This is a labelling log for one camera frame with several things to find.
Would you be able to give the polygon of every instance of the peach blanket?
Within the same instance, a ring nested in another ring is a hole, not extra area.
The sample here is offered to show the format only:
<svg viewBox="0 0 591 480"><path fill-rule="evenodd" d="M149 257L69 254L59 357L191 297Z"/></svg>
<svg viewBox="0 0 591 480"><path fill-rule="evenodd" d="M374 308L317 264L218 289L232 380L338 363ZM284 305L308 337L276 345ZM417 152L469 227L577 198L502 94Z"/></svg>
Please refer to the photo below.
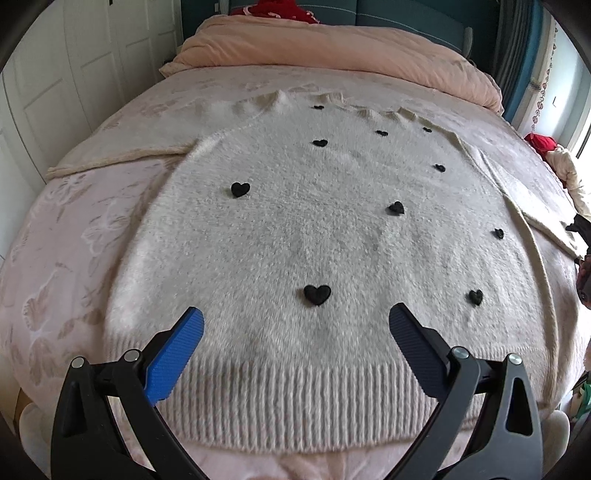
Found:
<svg viewBox="0 0 591 480"><path fill-rule="evenodd" d="M396 28L310 25L293 20L218 15L188 38L169 76L194 67L290 65L381 73L502 113L492 78L460 54Z"/></svg>

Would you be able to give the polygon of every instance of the black heart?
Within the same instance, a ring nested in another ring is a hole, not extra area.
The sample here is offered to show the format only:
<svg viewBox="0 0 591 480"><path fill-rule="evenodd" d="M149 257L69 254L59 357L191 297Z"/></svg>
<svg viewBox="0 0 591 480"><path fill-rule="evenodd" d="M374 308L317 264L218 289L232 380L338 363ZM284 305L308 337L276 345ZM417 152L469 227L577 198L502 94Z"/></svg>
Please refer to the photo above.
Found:
<svg viewBox="0 0 591 480"><path fill-rule="evenodd" d="M251 189L251 184L250 183L232 183L232 187L230 187L230 190L232 191L232 195L234 195L236 198L241 197L242 195L246 195L248 193L248 190Z"/></svg>
<svg viewBox="0 0 591 480"><path fill-rule="evenodd" d="M314 285L306 285L304 287L304 297L306 297L310 303L313 303L317 307L322 305L330 297L331 289L328 285L321 285L316 288Z"/></svg>
<svg viewBox="0 0 591 480"><path fill-rule="evenodd" d="M401 202L394 202L388 207L388 210L390 210L390 212L392 212L394 215L403 215L404 205L402 205Z"/></svg>
<svg viewBox="0 0 591 480"><path fill-rule="evenodd" d="M474 305L480 305L482 303L482 290L471 290L468 297L470 297L470 301Z"/></svg>

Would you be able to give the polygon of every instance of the cabinet door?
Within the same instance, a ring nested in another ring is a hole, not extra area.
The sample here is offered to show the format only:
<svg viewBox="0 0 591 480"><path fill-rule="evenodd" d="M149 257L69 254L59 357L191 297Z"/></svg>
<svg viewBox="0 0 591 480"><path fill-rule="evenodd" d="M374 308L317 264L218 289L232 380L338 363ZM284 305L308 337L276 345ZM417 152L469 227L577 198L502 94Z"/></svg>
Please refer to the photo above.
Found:
<svg viewBox="0 0 591 480"><path fill-rule="evenodd" d="M0 75L0 264L44 186L12 121Z"/></svg>
<svg viewBox="0 0 591 480"><path fill-rule="evenodd" d="M113 0L109 7L130 98L162 79L158 69L176 53L176 0Z"/></svg>
<svg viewBox="0 0 591 480"><path fill-rule="evenodd" d="M43 175L91 132L70 69L63 8L56 0L35 20L4 68L14 121Z"/></svg>
<svg viewBox="0 0 591 480"><path fill-rule="evenodd" d="M72 75L93 131L129 98L111 8L108 0L65 0L64 4Z"/></svg>

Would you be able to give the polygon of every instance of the headboard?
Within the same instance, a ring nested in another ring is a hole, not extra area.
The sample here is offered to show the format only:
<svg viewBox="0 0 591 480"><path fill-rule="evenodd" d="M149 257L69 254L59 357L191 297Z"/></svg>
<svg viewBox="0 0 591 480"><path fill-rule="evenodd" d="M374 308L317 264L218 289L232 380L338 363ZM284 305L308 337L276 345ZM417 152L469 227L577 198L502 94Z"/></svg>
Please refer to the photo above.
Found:
<svg viewBox="0 0 591 480"><path fill-rule="evenodd" d="M229 10L247 7L254 2L230 0ZM393 27L422 35L432 42L469 57L473 31L469 25L416 0L297 0L327 25L365 25Z"/></svg>

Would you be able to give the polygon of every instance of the blue gripper pad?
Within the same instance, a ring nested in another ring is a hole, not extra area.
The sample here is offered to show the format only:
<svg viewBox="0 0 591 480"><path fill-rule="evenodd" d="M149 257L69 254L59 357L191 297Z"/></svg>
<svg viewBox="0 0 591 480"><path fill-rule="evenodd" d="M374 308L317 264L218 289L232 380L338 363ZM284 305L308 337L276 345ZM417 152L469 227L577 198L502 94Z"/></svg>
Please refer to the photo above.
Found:
<svg viewBox="0 0 591 480"><path fill-rule="evenodd" d="M404 303L397 303L390 310L389 326L425 395L444 399L447 395L447 367L429 338L430 329L424 328Z"/></svg>
<svg viewBox="0 0 591 480"><path fill-rule="evenodd" d="M191 355L203 337L205 319L201 310L190 307L172 334L146 368L144 391L152 406L168 398Z"/></svg>

